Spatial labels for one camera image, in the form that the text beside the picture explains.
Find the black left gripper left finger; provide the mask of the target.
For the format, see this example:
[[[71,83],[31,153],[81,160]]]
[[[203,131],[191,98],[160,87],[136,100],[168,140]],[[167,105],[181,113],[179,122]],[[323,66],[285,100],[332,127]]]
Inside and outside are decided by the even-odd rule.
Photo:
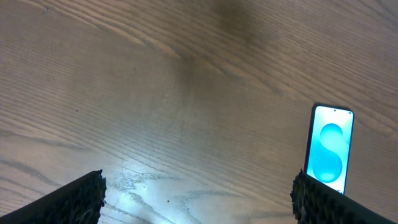
[[[95,170],[1,217],[1,223],[98,223],[105,205],[106,179]]]

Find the blue Galaxy smartphone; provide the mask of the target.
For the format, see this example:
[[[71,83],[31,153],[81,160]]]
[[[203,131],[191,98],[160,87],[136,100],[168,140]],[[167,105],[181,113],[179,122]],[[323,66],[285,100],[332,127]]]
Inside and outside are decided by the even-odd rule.
[[[304,172],[344,195],[348,174],[354,112],[342,106],[312,107]]]

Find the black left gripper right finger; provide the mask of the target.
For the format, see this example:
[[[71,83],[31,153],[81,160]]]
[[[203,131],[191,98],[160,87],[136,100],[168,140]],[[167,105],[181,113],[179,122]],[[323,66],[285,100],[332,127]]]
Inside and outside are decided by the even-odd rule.
[[[292,213],[302,224],[395,224],[304,172],[293,181]]]

